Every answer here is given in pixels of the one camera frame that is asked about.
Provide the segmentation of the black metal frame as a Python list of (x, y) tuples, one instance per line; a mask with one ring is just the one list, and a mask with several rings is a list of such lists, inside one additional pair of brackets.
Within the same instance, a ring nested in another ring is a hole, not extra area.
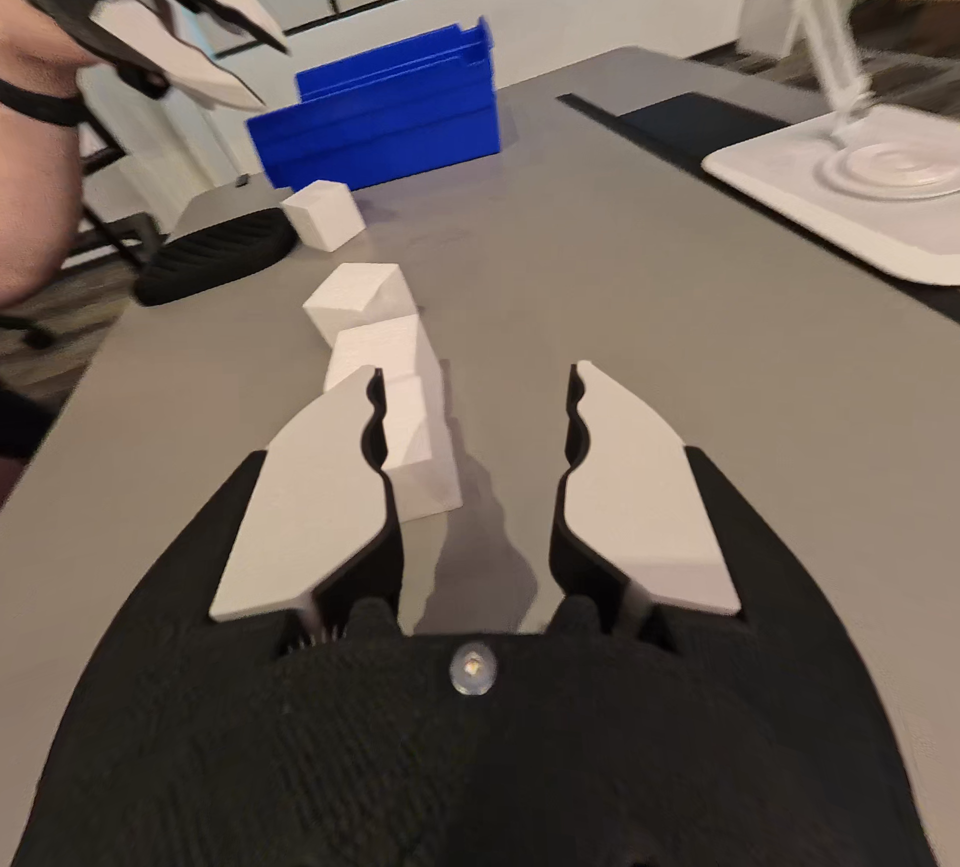
[(117, 257), (138, 272), (167, 239), (138, 184), (134, 161), (95, 115), (78, 127), (81, 218), (63, 267)]

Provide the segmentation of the wooden board document stand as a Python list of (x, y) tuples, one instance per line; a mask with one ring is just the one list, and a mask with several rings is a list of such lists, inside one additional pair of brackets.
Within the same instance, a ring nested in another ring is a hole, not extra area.
[(802, 37), (826, 114), (710, 153), (705, 173), (900, 281), (959, 281), (958, 123), (879, 105), (844, 0), (741, 10), (739, 40), (784, 57)]

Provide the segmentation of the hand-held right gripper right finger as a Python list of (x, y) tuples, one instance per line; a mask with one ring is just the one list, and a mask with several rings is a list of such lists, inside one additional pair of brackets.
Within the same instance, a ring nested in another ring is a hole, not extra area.
[(739, 616), (738, 589), (677, 431), (589, 360), (570, 368), (565, 409), (567, 468), (549, 546), (563, 595), (588, 599), (605, 634), (617, 630), (634, 591), (647, 608)]

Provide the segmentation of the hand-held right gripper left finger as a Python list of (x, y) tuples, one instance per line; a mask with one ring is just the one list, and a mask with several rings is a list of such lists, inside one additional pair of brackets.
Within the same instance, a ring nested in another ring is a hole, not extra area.
[(383, 466), (381, 369), (362, 366), (308, 403), (269, 442), (209, 608), (226, 623), (276, 612), (309, 634), (346, 629), (380, 598), (396, 619), (402, 531)]

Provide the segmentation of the white foam cube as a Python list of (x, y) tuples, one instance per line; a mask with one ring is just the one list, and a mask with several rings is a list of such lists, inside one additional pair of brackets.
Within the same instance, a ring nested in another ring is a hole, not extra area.
[(322, 391), (330, 392), (366, 366), (382, 372), (389, 416), (400, 413), (403, 394), (412, 394), (416, 388), (428, 419), (446, 423), (442, 366), (418, 314), (342, 330), (332, 348)]
[(332, 349), (340, 333), (419, 312), (395, 263), (342, 263), (307, 297), (302, 309)]
[(281, 201), (300, 242), (333, 253), (364, 233), (366, 221), (352, 190), (344, 183), (319, 179)]
[(442, 393), (415, 374), (386, 383), (383, 471), (402, 524), (463, 505)]

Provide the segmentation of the person's left forearm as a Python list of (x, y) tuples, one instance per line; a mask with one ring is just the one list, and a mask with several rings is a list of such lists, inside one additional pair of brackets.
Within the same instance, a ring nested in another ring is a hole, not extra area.
[(28, 300), (60, 272), (82, 218), (74, 128), (1, 111), (1, 307)]

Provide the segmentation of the person's left hand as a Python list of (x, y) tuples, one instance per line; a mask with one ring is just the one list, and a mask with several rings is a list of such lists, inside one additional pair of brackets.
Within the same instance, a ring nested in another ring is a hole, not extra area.
[(81, 71), (102, 63), (27, 0), (1, 0), (1, 79), (58, 99), (78, 95)]

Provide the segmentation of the blue plastic bin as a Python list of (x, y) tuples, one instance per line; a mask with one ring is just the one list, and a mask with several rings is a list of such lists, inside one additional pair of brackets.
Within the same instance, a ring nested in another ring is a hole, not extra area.
[(296, 103), (246, 120), (270, 183), (355, 191), (499, 153), (494, 45), (480, 17), (300, 71)]

